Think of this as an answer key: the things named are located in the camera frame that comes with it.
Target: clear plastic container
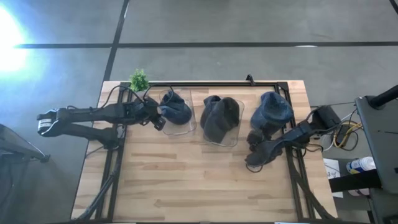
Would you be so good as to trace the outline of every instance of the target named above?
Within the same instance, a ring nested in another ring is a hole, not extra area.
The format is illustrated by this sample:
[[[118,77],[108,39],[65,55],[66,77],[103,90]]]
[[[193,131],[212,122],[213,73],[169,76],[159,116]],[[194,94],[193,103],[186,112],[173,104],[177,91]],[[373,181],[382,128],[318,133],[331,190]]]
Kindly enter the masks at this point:
[[[160,95],[159,95],[160,101],[162,101],[162,98],[168,92],[169,92],[169,90],[164,90],[164,91],[160,92]],[[191,135],[193,135],[194,130],[196,130],[196,128],[197,128],[197,122],[195,119],[195,110],[193,109],[191,91],[187,88],[174,89],[174,94],[177,94],[184,100],[185,104],[190,108],[192,115],[191,115],[191,118],[189,119],[189,121],[186,122],[185,124],[175,124],[175,123],[169,121],[166,117],[164,117],[166,119],[166,124],[163,127],[163,133],[168,135],[170,138],[191,136]]]
[[[202,129],[203,131],[203,138],[206,142],[215,144],[217,146],[224,146],[224,147],[233,147],[237,145],[238,143],[238,136],[239,136],[239,129],[241,126],[241,121],[242,121],[242,114],[244,110],[244,103],[233,99],[237,105],[239,106],[239,116],[238,116],[238,124],[237,126],[233,127],[232,129],[228,131],[223,131],[220,129],[220,124],[223,125],[224,123],[222,122],[222,117],[216,117],[213,120],[210,120],[210,125],[207,130],[207,133],[205,130]]]

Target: black metal frame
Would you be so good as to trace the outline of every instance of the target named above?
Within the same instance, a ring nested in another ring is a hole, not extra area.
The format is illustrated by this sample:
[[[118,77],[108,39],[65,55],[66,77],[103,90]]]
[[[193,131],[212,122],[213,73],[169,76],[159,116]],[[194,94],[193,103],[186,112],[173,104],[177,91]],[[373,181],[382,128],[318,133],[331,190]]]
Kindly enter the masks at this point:
[[[286,100],[292,104],[290,99],[290,92],[289,86],[287,82],[255,82],[251,75],[248,75],[246,81],[242,82],[151,82],[151,85],[156,86],[176,86],[176,87],[184,87],[184,86],[268,86],[274,87],[275,92],[285,96]],[[123,101],[124,97],[124,90],[119,91],[118,102]],[[128,93],[127,101],[132,100],[131,92]],[[294,127],[295,120],[293,119],[290,123],[292,127]],[[114,207],[116,204],[116,196],[118,191],[118,183],[119,183],[119,175],[121,171],[121,161],[123,158],[124,152],[124,142],[126,140],[126,129],[124,127],[123,135],[120,138],[121,146],[116,149],[117,156],[116,156],[116,163],[114,166],[114,170],[110,173],[112,157],[114,151],[108,151],[106,155],[105,165],[104,165],[104,172],[103,172],[103,179],[101,183],[101,190],[99,194],[95,197],[93,203],[89,206],[90,212],[87,213],[84,217],[80,217],[77,220],[71,220],[66,223],[112,223],[113,222],[113,214],[114,214]],[[290,181],[292,185],[292,193],[293,199],[295,203],[295,210],[297,214],[298,222],[311,222],[311,223],[347,223],[339,220],[335,220],[334,217],[329,215],[326,210],[320,205],[319,201],[315,198],[315,196],[311,193],[310,188],[308,186],[308,179],[307,173],[304,166],[304,159],[301,151],[295,151],[297,156],[293,156],[293,149],[288,146],[285,150],[287,156],[287,165],[289,167],[289,174],[290,174]],[[298,160],[298,167],[299,171],[295,168],[294,159],[297,158]],[[109,209],[106,218],[103,218],[103,205],[104,205],[104,196],[109,188],[112,186],[111,195],[109,200]],[[308,210],[308,218],[304,217],[303,208],[300,201],[300,193],[299,188],[304,192],[305,201],[307,204]],[[316,219],[314,208],[318,211],[321,216],[321,220]],[[93,212],[96,210],[95,218],[90,219],[92,217]]]

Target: potted plant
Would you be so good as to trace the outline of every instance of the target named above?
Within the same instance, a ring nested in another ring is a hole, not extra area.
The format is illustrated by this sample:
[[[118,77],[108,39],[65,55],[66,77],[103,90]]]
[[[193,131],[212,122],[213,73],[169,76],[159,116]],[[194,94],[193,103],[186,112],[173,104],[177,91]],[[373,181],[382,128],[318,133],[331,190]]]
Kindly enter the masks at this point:
[[[130,88],[139,96],[143,96],[145,91],[149,88],[149,82],[144,69],[136,69],[134,74],[130,75]]]

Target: yellow cable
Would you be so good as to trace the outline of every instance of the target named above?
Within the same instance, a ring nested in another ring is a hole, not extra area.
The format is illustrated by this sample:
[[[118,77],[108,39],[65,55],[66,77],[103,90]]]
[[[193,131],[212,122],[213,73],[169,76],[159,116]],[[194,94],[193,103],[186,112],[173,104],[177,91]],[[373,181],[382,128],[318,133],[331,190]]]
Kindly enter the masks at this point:
[[[341,141],[341,143],[340,143],[339,145],[337,145],[337,143],[336,143],[337,133],[335,133],[335,136],[333,137],[333,144],[335,145],[335,147],[340,148],[341,145],[343,144],[343,142],[346,141],[346,138],[347,138],[347,136],[348,136],[348,133],[350,133],[352,129],[354,129],[355,127],[360,126],[361,124],[362,124],[362,123],[358,123],[358,124],[355,124],[355,125],[352,124],[352,127],[350,127],[349,130],[347,130],[346,134],[344,135],[343,140]]]

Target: bright light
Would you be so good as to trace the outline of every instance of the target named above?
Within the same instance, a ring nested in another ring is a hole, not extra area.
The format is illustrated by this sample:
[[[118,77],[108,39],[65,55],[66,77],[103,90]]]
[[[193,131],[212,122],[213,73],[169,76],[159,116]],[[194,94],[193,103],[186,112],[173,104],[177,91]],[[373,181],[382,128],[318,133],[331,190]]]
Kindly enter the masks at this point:
[[[13,46],[24,42],[14,18],[0,5],[0,71],[15,71],[25,64],[26,49]]]

